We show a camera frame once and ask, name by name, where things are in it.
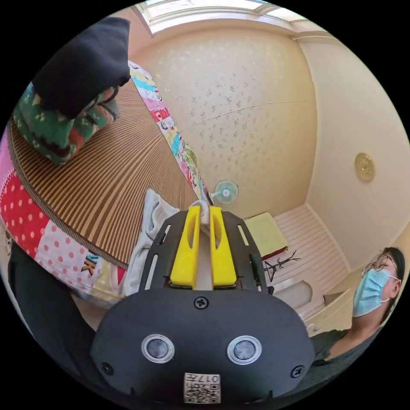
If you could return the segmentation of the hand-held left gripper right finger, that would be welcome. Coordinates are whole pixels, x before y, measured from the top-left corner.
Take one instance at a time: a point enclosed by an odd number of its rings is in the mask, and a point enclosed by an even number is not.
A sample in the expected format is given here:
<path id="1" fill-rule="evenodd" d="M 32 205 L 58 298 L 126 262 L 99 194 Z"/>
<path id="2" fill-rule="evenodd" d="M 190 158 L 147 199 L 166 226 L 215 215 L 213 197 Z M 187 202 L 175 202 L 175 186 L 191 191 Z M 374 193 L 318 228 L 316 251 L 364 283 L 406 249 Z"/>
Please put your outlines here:
<path id="1" fill-rule="evenodd" d="M 228 236 L 223 221 L 222 210 L 211 206 L 210 215 L 210 257 L 213 289 L 233 287 L 237 276 Z"/>

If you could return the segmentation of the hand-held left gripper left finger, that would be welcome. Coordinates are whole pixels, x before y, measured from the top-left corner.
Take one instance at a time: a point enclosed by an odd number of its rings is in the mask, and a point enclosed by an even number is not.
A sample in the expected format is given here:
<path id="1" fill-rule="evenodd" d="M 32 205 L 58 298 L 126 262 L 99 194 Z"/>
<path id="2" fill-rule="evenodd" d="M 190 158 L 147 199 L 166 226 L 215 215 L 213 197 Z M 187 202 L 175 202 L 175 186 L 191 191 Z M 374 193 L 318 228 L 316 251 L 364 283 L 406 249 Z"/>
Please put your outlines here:
<path id="1" fill-rule="evenodd" d="M 189 207 L 183 224 L 170 282 L 174 287 L 195 289 L 198 268 L 201 207 Z"/>

